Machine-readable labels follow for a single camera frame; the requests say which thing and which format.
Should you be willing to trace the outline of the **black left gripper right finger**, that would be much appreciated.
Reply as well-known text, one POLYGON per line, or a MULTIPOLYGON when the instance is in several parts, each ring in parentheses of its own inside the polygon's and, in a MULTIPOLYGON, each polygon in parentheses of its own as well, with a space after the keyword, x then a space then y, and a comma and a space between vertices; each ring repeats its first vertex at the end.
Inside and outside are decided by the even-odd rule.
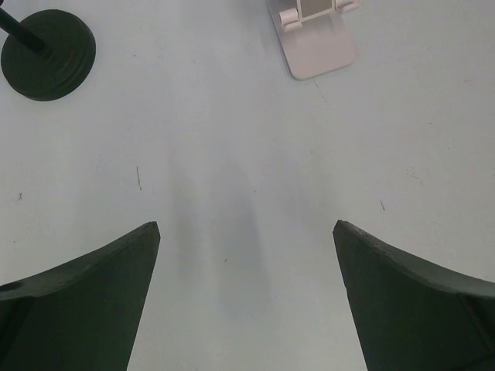
POLYGON ((336 255, 369 370, 492 370, 494 284, 393 247, 352 223, 336 255))

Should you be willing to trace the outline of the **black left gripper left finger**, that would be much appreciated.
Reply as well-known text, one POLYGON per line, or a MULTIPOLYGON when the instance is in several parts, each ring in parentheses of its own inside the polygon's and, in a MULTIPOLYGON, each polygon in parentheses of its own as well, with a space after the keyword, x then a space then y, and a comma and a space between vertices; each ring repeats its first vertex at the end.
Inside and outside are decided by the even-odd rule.
POLYGON ((158 256, 148 222, 1 286, 3 370, 126 370, 158 256))

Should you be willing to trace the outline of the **black round-base phone stand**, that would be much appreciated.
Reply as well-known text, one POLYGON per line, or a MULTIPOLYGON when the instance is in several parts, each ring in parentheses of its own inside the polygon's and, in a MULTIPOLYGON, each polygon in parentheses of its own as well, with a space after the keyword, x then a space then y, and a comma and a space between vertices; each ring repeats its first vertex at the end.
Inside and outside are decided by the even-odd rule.
POLYGON ((94 34, 72 13, 47 9, 19 22, 1 10, 1 29, 8 34, 1 52, 2 73, 13 90, 31 100, 71 94, 94 65, 94 34))

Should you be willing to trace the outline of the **white folding phone stand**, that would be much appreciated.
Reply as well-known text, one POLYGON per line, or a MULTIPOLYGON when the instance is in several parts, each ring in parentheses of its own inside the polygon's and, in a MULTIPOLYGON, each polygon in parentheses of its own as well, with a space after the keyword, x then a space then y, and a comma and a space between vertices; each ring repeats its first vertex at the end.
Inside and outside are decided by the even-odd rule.
POLYGON ((268 0, 267 5, 293 78, 312 79, 355 60, 342 15, 358 9, 358 1, 268 0))

